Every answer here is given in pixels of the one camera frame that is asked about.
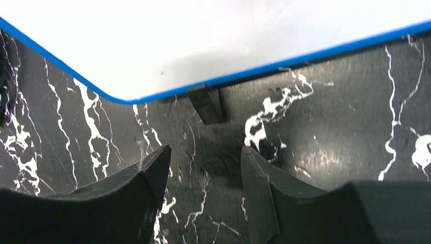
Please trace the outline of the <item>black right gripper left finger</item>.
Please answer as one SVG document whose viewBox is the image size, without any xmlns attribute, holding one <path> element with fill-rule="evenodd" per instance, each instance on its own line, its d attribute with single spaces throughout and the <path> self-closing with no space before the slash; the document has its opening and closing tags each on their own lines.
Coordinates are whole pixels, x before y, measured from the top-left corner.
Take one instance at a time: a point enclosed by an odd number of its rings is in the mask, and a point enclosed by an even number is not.
<svg viewBox="0 0 431 244">
<path fill-rule="evenodd" d="M 171 161 L 163 145 L 143 159 L 68 194 L 1 189 L 1 243 L 150 243 Z"/>
</svg>

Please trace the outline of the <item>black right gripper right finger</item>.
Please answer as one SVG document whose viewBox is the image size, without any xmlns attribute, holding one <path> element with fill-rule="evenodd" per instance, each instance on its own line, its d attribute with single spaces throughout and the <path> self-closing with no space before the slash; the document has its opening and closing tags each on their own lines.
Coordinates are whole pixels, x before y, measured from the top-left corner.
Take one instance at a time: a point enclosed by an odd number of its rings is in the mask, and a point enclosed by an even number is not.
<svg viewBox="0 0 431 244">
<path fill-rule="evenodd" d="M 250 146 L 241 174 L 251 243 L 430 243 L 430 183 L 351 181 L 325 191 Z"/>
</svg>

